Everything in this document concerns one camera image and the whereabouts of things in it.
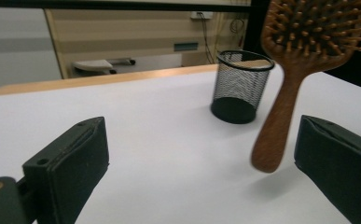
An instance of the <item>brown brush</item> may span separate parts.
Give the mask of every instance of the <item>brown brush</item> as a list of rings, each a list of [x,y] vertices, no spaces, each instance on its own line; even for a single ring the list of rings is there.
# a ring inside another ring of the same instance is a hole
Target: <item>brown brush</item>
[[[255,142],[260,171],[279,166],[302,80],[346,63],[361,50],[361,0],[272,0],[261,43],[285,72],[282,88]]]

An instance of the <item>table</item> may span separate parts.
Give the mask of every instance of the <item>table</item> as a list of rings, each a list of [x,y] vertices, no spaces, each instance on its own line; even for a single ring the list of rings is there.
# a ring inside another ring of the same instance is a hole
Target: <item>table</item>
[[[283,162],[267,175],[249,156],[281,67],[271,71],[257,118],[245,125],[211,114],[215,71],[202,70],[0,95],[0,176],[20,179],[21,165],[38,150],[75,123],[104,116],[110,166],[77,223],[349,223],[297,169],[293,153],[302,114],[361,136],[361,88],[324,73],[307,77]]]

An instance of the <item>power outlet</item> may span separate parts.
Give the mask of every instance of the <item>power outlet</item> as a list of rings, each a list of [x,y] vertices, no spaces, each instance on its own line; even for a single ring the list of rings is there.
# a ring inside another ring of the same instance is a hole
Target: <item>power outlet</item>
[[[206,20],[209,20],[213,18],[213,12],[207,12],[207,11],[192,11],[191,12],[191,19],[199,19],[205,18]]]

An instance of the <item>paddle brush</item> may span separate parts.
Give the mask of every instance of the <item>paddle brush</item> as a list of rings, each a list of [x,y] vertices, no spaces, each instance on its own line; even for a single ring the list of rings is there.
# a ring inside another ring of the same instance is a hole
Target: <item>paddle brush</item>
[[[253,148],[258,170],[272,173],[282,160],[302,80],[346,63],[359,41],[361,0],[271,1],[261,43],[285,77]]]

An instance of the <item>black wire mesh cup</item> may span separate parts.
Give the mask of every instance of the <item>black wire mesh cup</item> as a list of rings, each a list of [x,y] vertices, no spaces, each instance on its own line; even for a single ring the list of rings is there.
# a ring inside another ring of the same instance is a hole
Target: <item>black wire mesh cup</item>
[[[212,113],[229,123],[253,121],[273,60],[250,51],[226,50],[218,61]]]

